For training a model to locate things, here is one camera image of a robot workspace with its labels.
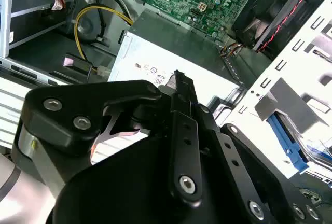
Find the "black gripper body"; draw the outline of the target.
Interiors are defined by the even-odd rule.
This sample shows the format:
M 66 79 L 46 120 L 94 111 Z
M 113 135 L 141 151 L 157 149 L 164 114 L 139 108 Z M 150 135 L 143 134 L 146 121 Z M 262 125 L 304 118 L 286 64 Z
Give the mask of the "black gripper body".
M 169 145 L 139 141 L 74 176 L 53 210 L 54 223 L 248 223 L 217 161 L 200 153 L 203 197 L 181 205 L 168 189 Z

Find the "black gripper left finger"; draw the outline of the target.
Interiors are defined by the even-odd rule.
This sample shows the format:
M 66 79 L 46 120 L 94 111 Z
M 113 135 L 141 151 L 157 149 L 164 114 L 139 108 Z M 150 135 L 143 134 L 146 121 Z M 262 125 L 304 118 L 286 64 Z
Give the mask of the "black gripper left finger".
M 191 144 L 193 81 L 175 71 L 161 91 L 146 80 L 103 82 L 32 90 L 22 110 L 22 152 L 58 196 L 80 172 L 145 140 L 169 145 L 167 183 L 181 205 L 194 195 Z

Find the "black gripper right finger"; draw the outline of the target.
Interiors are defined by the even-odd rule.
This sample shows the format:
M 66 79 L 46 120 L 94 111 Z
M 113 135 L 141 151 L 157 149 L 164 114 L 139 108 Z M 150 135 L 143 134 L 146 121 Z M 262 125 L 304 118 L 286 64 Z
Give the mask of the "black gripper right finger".
M 316 207 L 235 125 L 218 127 L 191 86 L 192 223 L 324 223 Z

